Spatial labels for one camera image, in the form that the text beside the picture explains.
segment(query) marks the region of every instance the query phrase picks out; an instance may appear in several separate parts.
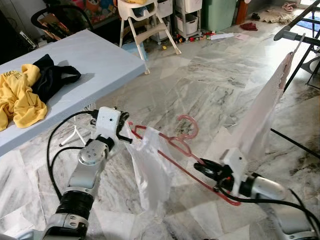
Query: marble floor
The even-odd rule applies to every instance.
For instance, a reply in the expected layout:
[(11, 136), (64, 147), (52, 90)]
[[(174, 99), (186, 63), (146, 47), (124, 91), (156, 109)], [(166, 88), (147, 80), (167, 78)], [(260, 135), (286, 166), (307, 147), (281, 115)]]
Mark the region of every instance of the marble floor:
[[(189, 114), (199, 125), (190, 141), (199, 157), (217, 160), (224, 136), (244, 116), (264, 84), (297, 42), (273, 41), (277, 23), (256, 23), (258, 31), (238, 26), (226, 33), (249, 35), (180, 44), (181, 55), (167, 45), (150, 44), (150, 75), (141, 75), (97, 101), (130, 113), (135, 124), (153, 127), (170, 136), (192, 131), (177, 116)], [(295, 26), (294, 31), (310, 32)], [(308, 46), (302, 44), (291, 72)], [(305, 83), (299, 71), (277, 105), (272, 127), (319, 153), (320, 92)], [(314, 80), (319, 84), (319, 76)], [(67, 124), (53, 139), (52, 155), (73, 127)], [(81, 129), (85, 138), (90, 135)], [(46, 167), (48, 132), (26, 142), (0, 159), (0, 232), (15, 236), (27, 229), (43, 230), (58, 204)], [(69, 146), (81, 146), (76, 139)], [(194, 174), (193, 161), (183, 165)], [(60, 189), (76, 166), (77, 151), (61, 154), (54, 169)], [(285, 139), (270, 133), (267, 153), (250, 162), (249, 170), (292, 188), (307, 208), (320, 216), (320, 162)], [(209, 184), (213, 181), (197, 175)], [(254, 204), (231, 206), (176, 169), (168, 201), (154, 212), (140, 205), (132, 160), (123, 145), (115, 151), (101, 175), (100, 188), (89, 218), (92, 240), (275, 240), (273, 226)]]

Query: metal rack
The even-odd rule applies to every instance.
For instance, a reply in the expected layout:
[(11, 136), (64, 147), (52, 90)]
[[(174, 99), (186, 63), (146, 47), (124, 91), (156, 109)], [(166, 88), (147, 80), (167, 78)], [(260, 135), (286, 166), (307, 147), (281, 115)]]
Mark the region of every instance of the metal rack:
[[(309, 55), (310, 52), (318, 53), (317, 48), (315, 48), (315, 46), (320, 47), (320, 39), (319, 39), (320, 30), (318, 32), (315, 31), (315, 24), (320, 24), (320, 21), (315, 20), (315, 12), (320, 12), (320, 7), (317, 7), (317, 5), (319, 5), (319, 4), (320, 4), (320, 0), (316, 0), (307, 9), (305, 9), (299, 16), (297, 16), (291, 23), (289, 23), (288, 25), (283, 27), (273, 38), (274, 41), (278, 41), (281, 38), (289, 39), (289, 40), (292, 40), (292, 41), (300, 41), (303, 36), (299, 35), (299, 34), (297, 34), (295, 32), (291, 32), (290, 31), (291, 28), (293, 26), (295, 26), (299, 21), (305, 21), (305, 22), (312, 23), (312, 37), (306, 37), (305, 36), (302, 39), (302, 42), (310, 44), (310, 46), (308, 47), (308, 49), (306, 50), (306, 52), (303, 55), (302, 59), (300, 60), (299, 64), (297, 65), (297, 67), (293, 71), (293, 73), (290, 76), (289, 80), (286, 82), (283, 92), (285, 92), (287, 90), (287, 88), (289, 87), (289, 85), (292, 82), (292, 80), (295, 78), (295, 76), (296, 76), (296, 74), (297, 74), (297, 72), (299, 71), (300, 68), (306, 70), (308, 73), (311, 74), (311, 77), (306, 82), (306, 85), (312, 86), (314, 88), (319, 89), (319, 87), (311, 85), (310, 84), (310, 80), (313, 78), (313, 76), (315, 74), (317, 74), (318, 70), (320, 69), (320, 61), (317, 64), (317, 66), (315, 67), (314, 71), (312, 71), (310, 69), (310, 65), (314, 61), (320, 59), (320, 56), (317, 56), (317, 57), (311, 59), (310, 61), (304, 63), (304, 61), (306, 60), (306, 58), (307, 58), (307, 56)], [(310, 12), (312, 13), (312, 19), (305, 18), (305, 16)], [(282, 134), (281, 132), (278, 132), (278, 131), (274, 130), (273, 128), (271, 128), (270, 130), (272, 132), (274, 132), (275, 134), (279, 135), (280, 137), (282, 137), (282, 138), (288, 140), (289, 142), (293, 143), (294, 145), (298, 146), (299, 148), (301, 148), (301, 149), (305, 150), (306, 152), (310, 153), (311, 155), (315, 156), (316, 158), (320, 159), (320, 155), (318, 153), (316, 153), (316, 152), (312, 151), (311, 149), (301, 145), (300, 143), (294, 141), (293, 139), (289, 138), (288, 136)]]
[(178, 13), (181, 14), (182, 16), (182, 27), (183, 27), (183, 31), (179, 30), (177, 27), (177, 23), (176, 20), (174, 21), (175, 23), (175, 30), (185, 39), (188, 39), (190, 37), (194, 37), (194, 36), (201, 36), (201, 9), (196, 11), (196, 16), (198, 18), (198, 25), (197, 25), (197, 30), (195, 32), (192, 32), (190, 34), (186, 34), (187, 33), (187, 25), (186, 25), (186, 15), (190, 14), (190, 12), (186, 12), (186, 3), (185, 1), (181, 1), (182, 2), (182, 6), (179, 7), (176, 5), (176, 1), (174, 1), (174, 15)]

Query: yellow t-shirt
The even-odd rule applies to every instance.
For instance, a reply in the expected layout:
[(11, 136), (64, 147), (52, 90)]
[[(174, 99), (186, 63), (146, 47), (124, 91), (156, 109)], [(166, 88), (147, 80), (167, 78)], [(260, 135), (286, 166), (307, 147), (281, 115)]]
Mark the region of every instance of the yellow t-shirt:
[(21, 70), (0, 75), (0, 131), (12, 118), (18, 128), (27, 128), (47, 114), (47, 106), (31, 89), (40, 77), (39, 68), (24, 64)]

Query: black metal stand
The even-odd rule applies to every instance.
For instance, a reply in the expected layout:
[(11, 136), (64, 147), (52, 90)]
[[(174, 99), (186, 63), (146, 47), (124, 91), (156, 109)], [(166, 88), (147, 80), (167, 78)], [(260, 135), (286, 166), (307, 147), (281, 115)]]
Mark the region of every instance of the black metal stand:
[[(297, 65), (297, 67), (295, 68), (295, 70), (293, 71), (292, 75), (290, 76), (289, 80), (286, 82), (285, 87), (283, 92), (285, 92), (287, 90), (287, 88), (289, 87), (290, 83), (292, 82), (292, 80), (295, 78), (297, 72), (299, 71), (300, 68), (306, 70), (307, 72), (309, 72), (311, 74), (311, 77), (309, 78), (309, 80), (307, 81), (306, 85), (314, 87), (316, 89), (319, 89), (319, 87), (314, 86), (309, 84), (311, 79), (313, 78), (313, 76), (315, 74), (317, 74), (318, 70), (320, 69), (320, 62), (317, 64), (316, 68), (314, 71), (310, 70), (310, 64), (317, 60), (320, 59), (320, 57), (316, 57), (314, 59), (312, 59), (311, 61), (304, 63), (304, 61), (306, 60), (307, 56), (309, 55), (309, 53), (312, 51), (314, 53), (317, 53), (317, 50), (315, 48), (315, 46), (320, 46), (320, 40), (318, 39), (320, 36), (320, 30), (317, 32), (315, 31), (315, 24), (320, 24), (320, 21), (315, 20), (315, 12), (319, 12), (320, 11), (320, 7), (317, 7), (317, 5), (320, 4), (320, 0), (316, 0), (312, 5), (310, 5), (306, 10), (304, 10), (299, 16), (297, 16), (291, 23), (289, 23), (288, 25), (286, 25), (285, 27), (283, 27), (273, 38), (274, 41), (278, 41), (281, 38), (285, 38), (285, 39), (289, 39), (289, 40), (293, 40), (293, 41), (300, 41), (302, 39), (301, 35), (298, 35), (295, 32), (291, 32), (291, 28), (296, 25), (299, 21), (305, 21), (305, 22), (309, 22), (312, 23), (312, 37), (304, 37), (304, 39), (302, 40), (302, 42), (310, 44), (310, 46), (308, 47), (308, 49), (306, 50), (305, 54), (303, 55), (301, 61), (299, 62), (299, 64)], [(308, 18), (304, 18), (308, 13), (312, 12), (312, 19), (308, 19)], [(274, 130), (273, 128), (270, 129), (272, 132), (274, 132), (275, 134), (279, 135), (280, 137), (288, 140), (289, 142), (293, 143), (294, 145), (298, 146), (299, 148), (305, 150), (306, 152), (310, 153), (311, 155), (315, 156), (316, 158), (320, 159), (320, 155), (317, 154), (316, 152), (310, 150), (309, 148), (301, 145), (300, 143), (294, 141), (293, 139), (287, 137), (286, 135), (282, 134), (281, 132), (278, 132), (276, 130)]]

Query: white fabric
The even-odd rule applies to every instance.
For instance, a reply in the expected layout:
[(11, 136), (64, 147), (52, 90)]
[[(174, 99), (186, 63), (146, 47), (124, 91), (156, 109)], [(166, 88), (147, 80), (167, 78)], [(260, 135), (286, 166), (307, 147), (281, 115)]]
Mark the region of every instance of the white fabric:
[(174, 165), (158, 154), (162, 151), (169, 158), (166, 140), (159, 136), (159, 131), (147, 127), (143, 140), (137, 139), (129, 127), (127, 135), (133, 139), (125, 146), (132, 156), (135, 180), (139, 190), (141, 207), (144, 210), (156, 210), (158, 204), (168, 200)]
[(294, 53), (288, 53), (231, 135), (230, 147), (239, 148), (247, 160), (261, 160), (266, 151), (275, 108), (290, 72)]

